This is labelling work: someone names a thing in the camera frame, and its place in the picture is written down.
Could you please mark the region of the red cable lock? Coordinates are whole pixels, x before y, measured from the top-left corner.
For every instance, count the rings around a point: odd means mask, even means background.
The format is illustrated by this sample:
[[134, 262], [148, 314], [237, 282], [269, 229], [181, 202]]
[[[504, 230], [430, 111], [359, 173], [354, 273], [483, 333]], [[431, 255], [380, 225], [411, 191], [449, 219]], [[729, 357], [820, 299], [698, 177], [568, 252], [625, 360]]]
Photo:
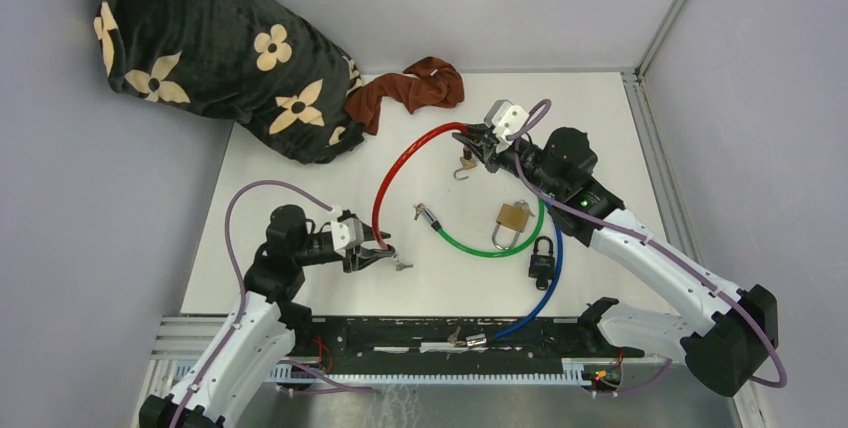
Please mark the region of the red cable lock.
[[381, 207], [388, 193], [391, 183], [398, 175], [400, 170], [415, 155], [417, 151], [419, 151], [421, 148], [423, 148], [426, 144], [428, 144], [435, 138], [449, 132], [467, 133], [468, 131], [468, 126], [460, 122], [448, 122], [438, 125], [435, 128], [432, 128], [431, 130], [421, 135], [419, 138], [417, 138], [398, 156], [395, 162], [391, 165], [377, 189], [371, 211], [371, 227], [376, 236], [376, 241], [381, 249], [389, 251], [389, 245], [381, 235]]

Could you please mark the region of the blue cable lock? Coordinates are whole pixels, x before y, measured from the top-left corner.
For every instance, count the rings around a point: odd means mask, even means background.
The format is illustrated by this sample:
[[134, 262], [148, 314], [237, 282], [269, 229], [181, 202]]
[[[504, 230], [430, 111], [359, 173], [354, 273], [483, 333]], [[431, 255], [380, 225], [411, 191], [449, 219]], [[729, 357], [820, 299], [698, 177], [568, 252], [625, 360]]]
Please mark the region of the blue cable lock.
[[[565, 243], [563, 240], [563, 234], [557, 227], [554, 227], [554, 234], [557, 248], [556, 255], [553, 255], [553, 250], [551, 249], [553, 247], [553, 241], [549, 237], [540, 236], [534, 242], [533, 254], [531, 255], [529, 266], [530, 274], [536, 275], [537, 287], [539, 289], [545, 288], [545, 294], [537, 306], [528, 315], [520, 321], [495, 333], [493, 335], [494, 339], [502, 339], [510, 336], [533, 322], [555, 293], [563, 269]], [[547, 255], [541, 255], [538, 253], [538, 243], [541, 240], [547, 241], [551, 247]]]

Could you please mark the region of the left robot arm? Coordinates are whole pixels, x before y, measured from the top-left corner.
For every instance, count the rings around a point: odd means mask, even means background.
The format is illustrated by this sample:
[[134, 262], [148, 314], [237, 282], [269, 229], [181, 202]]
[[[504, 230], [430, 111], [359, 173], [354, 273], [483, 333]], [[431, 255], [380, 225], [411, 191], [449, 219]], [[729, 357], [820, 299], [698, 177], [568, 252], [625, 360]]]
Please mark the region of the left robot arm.
[[191, 370], [164, 396], [142, 403], [142, 427], [233, 427], [274, 367], [313, 345], [312, 311], [295, 302], [307, 266], [339, 262], [360, 271], [393, 258], [392, 246], [370, 249], [376, 232], [342, 211], [317, 231], [297, 205], [270, 215], [266, 240], [240, 284], [239, 300]]

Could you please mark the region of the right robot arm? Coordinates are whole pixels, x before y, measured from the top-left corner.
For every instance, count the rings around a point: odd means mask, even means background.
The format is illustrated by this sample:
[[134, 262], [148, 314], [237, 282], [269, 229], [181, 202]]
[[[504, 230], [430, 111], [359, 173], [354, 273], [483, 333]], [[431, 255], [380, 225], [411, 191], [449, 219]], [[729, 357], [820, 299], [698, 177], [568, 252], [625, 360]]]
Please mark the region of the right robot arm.
[[756, 284], [743, 289], [699, 265], [655, 235], [593, 176], [598, 157], [586, 133], [554, 130], [546, 144], [496, 136], [465, 125], [454, 139], [495, 173], [506, 170], [551, 208], [557, 229], [617, 262], [660, 295], [673, 313], [599, 301], [577, 330], [580, 348], [602, 356], [614, 346], [682, 363], [725, 397], [749, 382], [783, 388], [788, 374], [777, 353], [776, 297]]

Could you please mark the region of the small brass padlock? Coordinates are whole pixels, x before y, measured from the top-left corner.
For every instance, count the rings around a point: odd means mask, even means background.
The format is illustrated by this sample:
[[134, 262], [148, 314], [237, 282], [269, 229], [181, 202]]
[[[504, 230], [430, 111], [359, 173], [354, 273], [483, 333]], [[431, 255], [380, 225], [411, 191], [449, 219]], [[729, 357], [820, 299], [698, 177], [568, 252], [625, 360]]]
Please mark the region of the small brass padlock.
[[469, 172], [477, 166], [477, 161], [473, 155], [463, 155], [459, 161], [460, 167], [453, 172], [453, 178], [456, 181], [464, 181], [469, 178]]

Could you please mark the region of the brown towel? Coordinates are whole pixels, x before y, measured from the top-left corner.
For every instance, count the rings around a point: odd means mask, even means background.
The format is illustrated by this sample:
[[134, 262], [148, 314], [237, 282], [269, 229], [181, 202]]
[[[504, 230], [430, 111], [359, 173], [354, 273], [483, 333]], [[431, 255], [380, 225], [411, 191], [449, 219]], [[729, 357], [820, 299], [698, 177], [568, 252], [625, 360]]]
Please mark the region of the brown towel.
[[428, 56], [402, 73], [386, 73], [354, 89], [344, 110], [363, 125], [365, 133], [376, 136], [385, 97], [400, 103], [409, 114], [428, 106], [453, 109], [465, 100], [465, 85], [453, 64]]

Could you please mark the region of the black padlock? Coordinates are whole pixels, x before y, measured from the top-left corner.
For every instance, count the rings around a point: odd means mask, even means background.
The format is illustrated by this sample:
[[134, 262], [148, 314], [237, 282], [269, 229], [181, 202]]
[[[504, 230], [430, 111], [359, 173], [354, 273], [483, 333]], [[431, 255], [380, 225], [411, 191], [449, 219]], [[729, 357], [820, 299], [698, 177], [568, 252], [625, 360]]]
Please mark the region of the black padlock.
[[539, 236], [533, 244], [528, 266], [528, 276], [540, 291], [547, 291], [556, 274], [554, 242], [547, 236]]

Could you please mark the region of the black floral plush blanket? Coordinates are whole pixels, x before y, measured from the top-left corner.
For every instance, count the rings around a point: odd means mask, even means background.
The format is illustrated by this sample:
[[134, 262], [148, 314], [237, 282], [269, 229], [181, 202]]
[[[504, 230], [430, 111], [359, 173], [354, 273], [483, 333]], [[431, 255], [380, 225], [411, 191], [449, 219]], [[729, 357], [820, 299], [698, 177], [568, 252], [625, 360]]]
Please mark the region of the black floral plush blanket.
[[99, 0], [94, 30], [120, 94], [242, 126], [278, 154], [326, 164], [364, 140], [345, 110], [353, 58], [276, 0]]

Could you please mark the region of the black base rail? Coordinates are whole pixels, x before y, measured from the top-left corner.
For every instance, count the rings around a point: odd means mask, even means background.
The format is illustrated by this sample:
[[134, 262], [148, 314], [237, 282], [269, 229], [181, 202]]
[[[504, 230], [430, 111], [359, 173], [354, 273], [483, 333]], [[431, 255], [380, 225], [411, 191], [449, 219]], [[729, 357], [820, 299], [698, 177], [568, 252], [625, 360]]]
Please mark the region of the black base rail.
[[539, 317], [503, 338], [508, 318], [313, 318], [292, 357], [335, 375], [560, 374], [565, 360], [606, 363], [644, 357], [619, 348], [575, 317]]

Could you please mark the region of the aluminium frame rail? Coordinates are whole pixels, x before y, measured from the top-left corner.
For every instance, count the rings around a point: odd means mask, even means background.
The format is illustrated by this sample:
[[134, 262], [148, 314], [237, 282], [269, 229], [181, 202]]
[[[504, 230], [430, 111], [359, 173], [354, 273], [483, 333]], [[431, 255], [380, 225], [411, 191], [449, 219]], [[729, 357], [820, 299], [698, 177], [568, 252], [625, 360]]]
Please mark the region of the aluminium frame rail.
[[640, 147], [667, 241], [693, 261], [703, 262], [691, 216], [680, 191], [670, 152], [649, 95], [649, 74], [690, 0], [672, 0], [639, 62], [621, 73]]

